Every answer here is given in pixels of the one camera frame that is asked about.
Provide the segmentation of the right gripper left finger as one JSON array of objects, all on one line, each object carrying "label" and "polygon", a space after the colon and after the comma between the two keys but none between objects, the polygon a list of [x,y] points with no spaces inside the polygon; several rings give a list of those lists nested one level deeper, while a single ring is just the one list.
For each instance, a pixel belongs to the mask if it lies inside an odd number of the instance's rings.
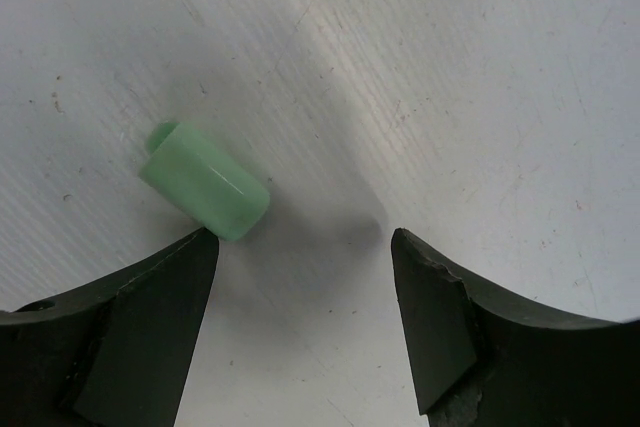
[{"label": "right gripper left finger", "polygon": [[2,425],[174,425],[218,256],[218,238],[199,229],[98,280],[2,312]]}]

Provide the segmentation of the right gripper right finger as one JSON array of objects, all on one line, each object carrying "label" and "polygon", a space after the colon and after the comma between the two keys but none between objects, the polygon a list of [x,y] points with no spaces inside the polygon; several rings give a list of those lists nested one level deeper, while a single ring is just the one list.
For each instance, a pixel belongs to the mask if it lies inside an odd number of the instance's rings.
[{"label": "right gripper right finger", "polygon": [[559,310],[409,230],[391,256],[419,413],[433,426],[635,426],[639,324]]}]

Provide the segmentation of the green highlighter cap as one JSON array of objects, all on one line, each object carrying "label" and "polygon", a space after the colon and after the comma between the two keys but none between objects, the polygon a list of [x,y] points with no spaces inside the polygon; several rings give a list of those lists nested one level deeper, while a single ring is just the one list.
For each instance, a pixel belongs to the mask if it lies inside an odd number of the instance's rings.
[{"label": "green highlighter cap", "polygon": [[264,216],[267,189],[194,127],[157,125],[146,141],[140,178],[217,237],[236,241]]}]

